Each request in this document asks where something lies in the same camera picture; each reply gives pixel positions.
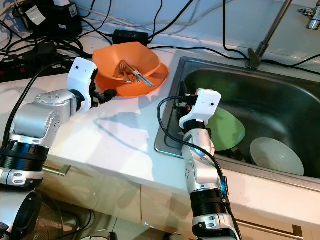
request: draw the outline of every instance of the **sink basin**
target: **sink basin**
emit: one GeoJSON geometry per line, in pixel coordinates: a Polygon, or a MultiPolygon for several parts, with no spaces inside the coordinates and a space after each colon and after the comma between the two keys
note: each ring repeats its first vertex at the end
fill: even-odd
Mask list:
{"type": "MultiPolygon", "coordinates": [[[[245,127],[246,135],[237,146],[245,161],[217,152],[216,158],[224,169],[320,192],[320,83],[189,57],[180,59],[170,96],[179,94],[182,81],[190,93],[198,88],[218,91],[222,95],[219,106],[245,127]],[[254,165],[250,144],[261,137],[290,147],[302,161],[304,176],[254,165]]],[[[162,120],[173,136],[183,139],[173,106],[174,101],[166,105],[162,120]]],[[[181,158],[181,148],[159,130],[157,151],[181,158]]]]}

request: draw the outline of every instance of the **power adapter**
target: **power adapter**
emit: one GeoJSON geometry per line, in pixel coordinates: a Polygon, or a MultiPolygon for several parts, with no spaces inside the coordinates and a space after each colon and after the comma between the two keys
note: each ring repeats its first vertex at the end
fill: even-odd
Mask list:
{"type": "Polygon", "coordinates": [[[112,35],[113,44],[124,44],[139,42],[144,46],[149,43],[149,34],[147,32],[115,30],[112,35]]]}

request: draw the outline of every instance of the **plastic bowl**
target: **plastic bowl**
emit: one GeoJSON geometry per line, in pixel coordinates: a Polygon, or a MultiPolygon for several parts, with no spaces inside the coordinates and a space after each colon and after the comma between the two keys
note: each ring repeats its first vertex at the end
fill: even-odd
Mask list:
{"type": "Polygon", "coordinates": [[[123,81],[122,78],[114,77],[121,60],[137,67],[145,77],[155,73],[161,65],[159,57],[139,42],[127,42],[96,50],[93,52],[92,60],[101,75],[118,81],[123,81]]]}
{"type": "Polygon", "coordinates": [[[260,137],[250,145],[251,158],[259,167],[303,176],[304,166],[287,145],[268,137],[260,137]]]}

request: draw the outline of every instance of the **white plate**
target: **white plate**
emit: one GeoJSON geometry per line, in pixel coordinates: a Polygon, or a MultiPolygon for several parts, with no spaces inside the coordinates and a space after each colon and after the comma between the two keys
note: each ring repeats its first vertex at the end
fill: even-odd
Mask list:
{"type": "Polygon", "coordinates": [[[268,137],[255,139],[250,145],[252,160],[259,167],[303,176],[304,166],[287,145],[268,137]]]}

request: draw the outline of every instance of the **cabinet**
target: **cabinet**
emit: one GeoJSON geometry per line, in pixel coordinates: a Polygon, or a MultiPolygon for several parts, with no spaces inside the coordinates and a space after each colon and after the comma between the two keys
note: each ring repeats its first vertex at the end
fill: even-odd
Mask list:
{"type": "MultiPolygon", "coordinates": [[[[297,232],[293,233],[293,226],[290,223],[266,218],[247,208],[232,206],[232,211],[235,218],[240,220],[239,226],[243,240],[303,239],[299,226],[295,227],[297,232]]],[[[189,239],[196,239],[192,233],[193,213],[188,195],[143,185],[141,187],[141,214],[142,223],[145,225],[169,233],[178,232],[189,239]]]]}
{"type": "MultiPolygon", "coordinates": [[[[45,165],[62,167],[50,161],[45,165]]],[[[38,190],[56,200],[140,224],[140,184],[87,169],[71,167],[66,176],[45,172],[38,190]]]]}

